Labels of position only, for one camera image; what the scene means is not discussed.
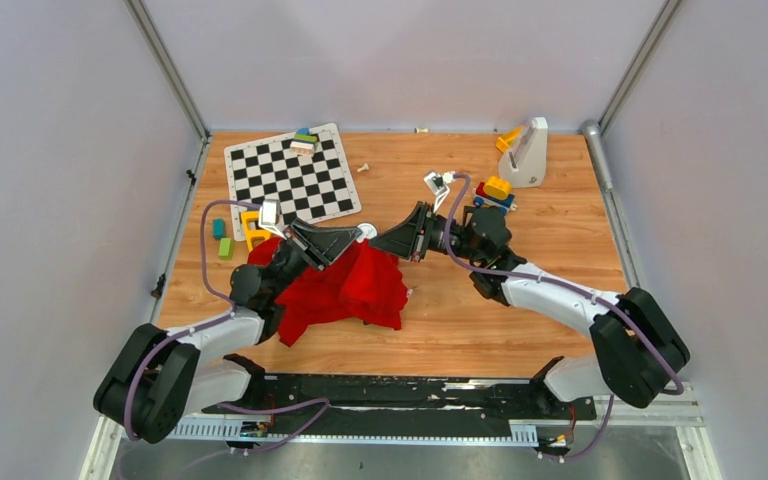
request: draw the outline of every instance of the red fabric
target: red fabric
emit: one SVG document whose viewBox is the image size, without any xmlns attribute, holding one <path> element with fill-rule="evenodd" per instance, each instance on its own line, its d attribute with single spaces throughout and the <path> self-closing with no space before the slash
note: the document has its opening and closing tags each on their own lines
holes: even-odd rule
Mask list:
<svg viewBox="0 0 768 480">
<path fill-rule="evenodd" d="M 249 263 L 268 264 L 280 241 L 273 237 L 255 247 L 249 254 Z M 307 269 L 276 299 L 276 303 L 286 307 L 278 327 L 281 342 L 292 346 L 308 325 L 351 317 L 401 329 L 399 313 L 408 301 L 408 289 L 402 283 L 398 261 L 364 241 L 352 243 L 324 271 Z"/>
</svg>

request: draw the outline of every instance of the white round object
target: white round object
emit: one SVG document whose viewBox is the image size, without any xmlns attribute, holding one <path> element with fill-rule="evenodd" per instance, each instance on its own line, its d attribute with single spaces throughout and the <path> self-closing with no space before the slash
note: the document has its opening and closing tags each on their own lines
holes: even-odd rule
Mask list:
<svg viewBox="0 0 768 480">
<path fill-rule="evenodd" d="M 358 228 L 360 229 L 361 236 L 358 237 L 356 242 L 361 243 L 364 240 L 369 240 L 371 238 L 375 238 L 378 235 L 378 229 L 375 228 L 375 225 L 371 223 L 361 223 L 358 225 Z"/>
</svg>

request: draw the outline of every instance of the white wall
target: white wall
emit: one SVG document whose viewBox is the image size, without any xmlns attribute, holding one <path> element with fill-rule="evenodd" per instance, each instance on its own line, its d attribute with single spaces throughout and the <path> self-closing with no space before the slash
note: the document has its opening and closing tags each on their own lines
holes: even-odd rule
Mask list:
<svg viewBox="0 0 768 480">
<path fill-rule="evenodd" d="M 197 140 L 121 1 L 0 0 L 0 478 L 76 478 Z"/>
<path fill-rule="evenodd" d="M 727 479 L 768 478 L 768 2 L 685 2 L 609 132 Z"/>
<path fill-rule="evenodd" d="M 217 129 L 504 130 L 602 114 L 663 0 L 146 0 Z"/>
</svg>

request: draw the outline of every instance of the wooden tabletop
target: wooden tabletop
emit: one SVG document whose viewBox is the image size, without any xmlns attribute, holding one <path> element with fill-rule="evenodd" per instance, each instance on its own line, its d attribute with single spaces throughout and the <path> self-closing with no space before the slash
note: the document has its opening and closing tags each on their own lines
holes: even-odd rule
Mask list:
<svg viewBox="0 0 768 480">
<path fill-rule="evenodd" d="M 221 313 L 227 304 L 203 287 L 199 266 L 199 219 L 212 200 L 228 198 L 224 149 L 277 133 L 217 133 L 207 157 L 158 325 L 181 326 Z M 370 222 L 384 231 L 404 220 L 418 200 L 433 201 L 422 181 L 429 170 L 468 173 L 474 184 L 498 173 L 495 135 L 341 134 L 363 209 L 319 225 Z M 460 184 L 441 212 L 448 212 Z M 520 256 L 572 281 L 602 290 L 625 291 L 622 270 L 583 137 L 549 137 L 546 180 L 538 188 L 516 189 L 518 209 L 507 215 L 510 245 Z M 230 211 L 216 207 L 210 218 Z M 209 278 L 229 291 L 233 268 L 245 262 L 244 243 L 233 260 L 217 256 L 218 242 L 207 229 Z M 592 350 L 588 340 L 537 313 L 484 300 L 468 272 L 446 256 L 429 252 L 422 263 L 400 262 L 413 288 L 393 331 L 358 319 L 313 325 L 292 347 L 277 336 L 239 353 L 269 372 L 382 375 L 463 375 L 528 377 L 549 359 Z"/>
</svg>

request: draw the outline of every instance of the checkerboard pattern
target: checkerboard pattern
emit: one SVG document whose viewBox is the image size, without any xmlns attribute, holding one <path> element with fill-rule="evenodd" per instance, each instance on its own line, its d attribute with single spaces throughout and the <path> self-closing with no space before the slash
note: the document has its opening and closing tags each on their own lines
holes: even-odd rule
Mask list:
<svg viewBox="0 0 768 480">
<path fill-rule="evenodd" d="M 295 218 L 316 223 L 360 211 L 336 126 L 312 128 L 311 135 L 319 139 L 312 157 L 298 157 L 290 150 L 293 134 L 228 147 L 231 198 L 257 204 L 277 199 L 285 224 Z M 236 238 L 242 232 L 239 218 L 233 220 Z"/>
</svg>

